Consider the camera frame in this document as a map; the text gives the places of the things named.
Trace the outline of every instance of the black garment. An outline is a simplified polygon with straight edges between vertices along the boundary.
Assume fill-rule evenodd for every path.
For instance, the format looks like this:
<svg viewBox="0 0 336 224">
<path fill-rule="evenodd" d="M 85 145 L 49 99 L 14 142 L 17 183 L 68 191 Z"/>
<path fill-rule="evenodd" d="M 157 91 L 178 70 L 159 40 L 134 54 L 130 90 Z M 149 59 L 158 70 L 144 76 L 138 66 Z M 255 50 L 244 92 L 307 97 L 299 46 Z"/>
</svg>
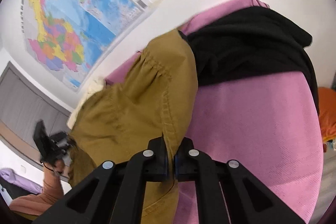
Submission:
<svg viewBox="0 0 336 224">
<path fill-rule="evenodd" d="M 319 112 L 314 68 L 303 49 L 311 40 L 292 21 L 263 7 L 238 10 L 187 36 L 200 86 L 301 71 Z"/>
<path fill-rule="evenodd" d="M 14 184 L 9 183 L 8 181 L 4 180 L 2 177 L 0 177 L 0 185 L 7 190 L 8 194 L 12 199 L 18 198 L 20 196 L 26 196 L 31 195 L 33 193 L 22 189 L 21 187 L 18 187 Z"/>
</svg>

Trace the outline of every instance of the white cloth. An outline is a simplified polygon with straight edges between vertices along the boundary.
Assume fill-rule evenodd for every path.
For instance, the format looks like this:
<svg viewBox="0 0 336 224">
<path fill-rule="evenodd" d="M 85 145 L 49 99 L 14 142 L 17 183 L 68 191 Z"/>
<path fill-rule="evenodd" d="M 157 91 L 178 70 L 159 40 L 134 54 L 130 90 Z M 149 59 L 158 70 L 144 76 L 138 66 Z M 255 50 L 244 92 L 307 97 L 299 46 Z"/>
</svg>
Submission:
<svg viewBox="0 0 336 224">
<path fill-rule="evenodd" d="M 83 95 L 83 97 L 79 100 L 79 103 L 76 107 L 76 109 L 71 113 L 68 122 L 67 122 L 67 126 L 72 129 L 73 126 L 75 125 L 75 122 L 77 120 L 77 115 L 79 113 L 79 111 L 81 110 L 83 104 L 95 93 L 97 93 L 98 91 L 103 90 L 106 87 L 106 82 L 105 79 L 103 77 L 98 77 L 96 79 L 94 79 L 90 85 L 88 86 L 85 94 Z"/>
</svg>

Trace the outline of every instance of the metal rivet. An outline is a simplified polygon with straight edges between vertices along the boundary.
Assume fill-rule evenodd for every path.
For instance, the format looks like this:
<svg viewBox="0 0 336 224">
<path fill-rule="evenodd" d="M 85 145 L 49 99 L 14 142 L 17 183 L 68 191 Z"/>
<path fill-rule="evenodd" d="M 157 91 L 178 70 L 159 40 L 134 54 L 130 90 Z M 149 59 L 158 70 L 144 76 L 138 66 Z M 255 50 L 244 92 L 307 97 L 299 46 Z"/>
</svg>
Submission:
<svg viewBox="0 0 336 224">
<path fill-rule="evenodd" d="M 236 161 L 236 160 L 230 160 L 230 161 L 229 161 L 229 166 L 230 166 L 231 168 L 237 168 L 237 167 L 239 166 L 239 162 Z"/>
<path fill-rule="evenodd" d="M 111 169 L 113 167 L 113 162 L 112 161 L 106 161 L 103 163 L 103 168 L 104 169 Z"/>
<path fill-rule="evenodd" d="M 145 150 L 143 153 L 142 153 L 145 157 L 151 157 L 154 155 L 154 152 L 152 150 Z"/>
<path fill-rule="evenodd" d="M 192 157 L 196 157 L 200 154 L 200 152 L 196 149 L 189 150 L 189 155 Z"/>
</svg>

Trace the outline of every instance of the brown jacket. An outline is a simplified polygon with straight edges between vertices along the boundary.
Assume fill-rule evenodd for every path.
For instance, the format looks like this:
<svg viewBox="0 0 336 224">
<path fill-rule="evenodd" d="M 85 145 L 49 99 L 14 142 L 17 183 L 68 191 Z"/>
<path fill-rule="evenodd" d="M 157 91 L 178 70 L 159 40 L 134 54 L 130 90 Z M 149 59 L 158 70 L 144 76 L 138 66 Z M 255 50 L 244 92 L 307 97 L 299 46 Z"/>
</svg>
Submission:
<svg viewBox="0 0 336 224">
<path fill-rule="evenodd" d="M 194 55 L 177 30 L 152 40 L 123 84 L 112 85 L 83 105 L 71 136 L 78 148 L 69 183 L 75 186 L 106 160 L 120 163 L 145 150 L 163 133 L 172 167 L 191 120 L 197 92 Z M 177 182 L 147 183 L 142 223 L 172 223 Z"/>
</svg>

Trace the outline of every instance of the hand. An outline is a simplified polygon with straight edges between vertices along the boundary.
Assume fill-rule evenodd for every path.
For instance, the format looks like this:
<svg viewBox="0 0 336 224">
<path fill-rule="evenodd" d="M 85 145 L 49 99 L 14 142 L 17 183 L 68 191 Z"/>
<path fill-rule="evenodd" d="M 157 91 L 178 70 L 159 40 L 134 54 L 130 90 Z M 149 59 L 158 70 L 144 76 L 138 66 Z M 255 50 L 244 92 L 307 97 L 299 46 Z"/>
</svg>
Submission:
<svg viewBox="0 0 336 224">
<path fill-rule="evenodd" d="M 63 160 L 57 160 L 55 162 L 55 166 L 52 166 L 51 164 L 45 162 L 44 165 L 54 171 L 57 171 L 58 173 L 62 174 L 65 168 L 65 164 Z"/>
</svg>

